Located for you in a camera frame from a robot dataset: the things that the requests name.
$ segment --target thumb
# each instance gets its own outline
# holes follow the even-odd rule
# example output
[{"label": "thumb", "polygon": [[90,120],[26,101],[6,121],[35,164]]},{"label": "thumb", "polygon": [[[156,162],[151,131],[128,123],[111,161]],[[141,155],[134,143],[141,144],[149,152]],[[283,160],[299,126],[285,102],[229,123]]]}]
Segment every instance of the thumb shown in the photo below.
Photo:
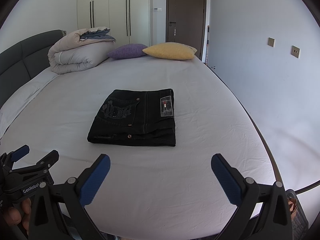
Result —
[{"label": "thumb", "polygon": [[7,222],[9,226],[18,225],[21,222],[20,212],[14,208],[10,207],[3,215],[4,220]]}]

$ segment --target human hand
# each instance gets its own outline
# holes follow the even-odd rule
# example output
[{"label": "human hand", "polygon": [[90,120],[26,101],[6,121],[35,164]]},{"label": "human hand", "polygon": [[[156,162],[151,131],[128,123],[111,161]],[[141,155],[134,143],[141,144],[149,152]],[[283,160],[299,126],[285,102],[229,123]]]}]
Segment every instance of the human hand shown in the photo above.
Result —
[{"label": "human hand", "polygon": [[7,224],[11,226],[18,225],[22,220],[22,225],[29,234],[29,221],[30,221],[30,214],[31,214],[31,200],[28,198],[21,202],[21,208],[25,215],[23,218],[21,217],[20,212],[14,208],[10,207],[6,212],[4,212],[3,217]]}]

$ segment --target wardrobe door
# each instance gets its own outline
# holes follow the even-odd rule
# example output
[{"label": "wardrobe door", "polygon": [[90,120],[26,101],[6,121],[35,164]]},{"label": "wardrobe door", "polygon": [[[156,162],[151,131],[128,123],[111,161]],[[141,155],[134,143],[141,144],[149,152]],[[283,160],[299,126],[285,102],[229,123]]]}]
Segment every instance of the wardrobe door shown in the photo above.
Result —
[{"label": "wardrobe door", "polygon": [[149,0],[129,0],[130,43],[149,43]]},{"label": "wardrobe door", "polygon": [[110,35],[116,47],[129,44],[128,0],[109,0]]},{"label": "wardrobe door", "polygon": [[92,0],[78,0],[78,29],[92,28]]},{"label": "wardrobe door", "polygon": [[92,26],[110,26],[109,0],[92,0]]}]

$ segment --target wall outlet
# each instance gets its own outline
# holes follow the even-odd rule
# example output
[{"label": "wall outlet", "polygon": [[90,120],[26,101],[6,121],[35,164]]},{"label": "wall outlet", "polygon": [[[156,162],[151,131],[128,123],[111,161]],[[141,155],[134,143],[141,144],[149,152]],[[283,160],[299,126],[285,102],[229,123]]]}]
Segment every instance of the wall outlet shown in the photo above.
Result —
[{"label": "wall outlet", "polygon": [[268,39],[268,45],[271,46],[271,47],[274,47],[275,46],[275,39],[269,38]]},{"label": "wall outlet", "polygon": [[291,55],[294,55],[295,57],[299,58],[299,56],[300,56],[300,49],[297,48],[297,47],[295,47],[295,46],[292,46]]}]

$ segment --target wardrobe handle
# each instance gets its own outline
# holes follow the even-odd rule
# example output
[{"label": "wardrobe handle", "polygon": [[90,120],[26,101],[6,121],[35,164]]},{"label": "wardrobe handle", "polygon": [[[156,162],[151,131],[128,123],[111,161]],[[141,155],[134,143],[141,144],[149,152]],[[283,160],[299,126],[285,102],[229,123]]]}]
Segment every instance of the wardrobe handle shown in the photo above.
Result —
[{"label": "wardrobe handle", "polygon": [[94,12],[93,12],[93,0],[92,0],[92,24],[94,27]]},{"label": "wardrobe handle", "polygon": [[131,14],[130,14],[131,6],[130,6],[130,1],[131,0],[129,0],[129,30],[130,30],[130,36],[131,36]]},{"label": "wardrobe handle", "polygon": [[90,1],[90,28],[92,28],[92,21],[91,21],[91,1]]},{"label": "wardrobe handle", "polygon": [[128,36],[128,10],[127,10],[127,2],[128,0],[125,0],[125,24],[127,26],[127,36]]}]

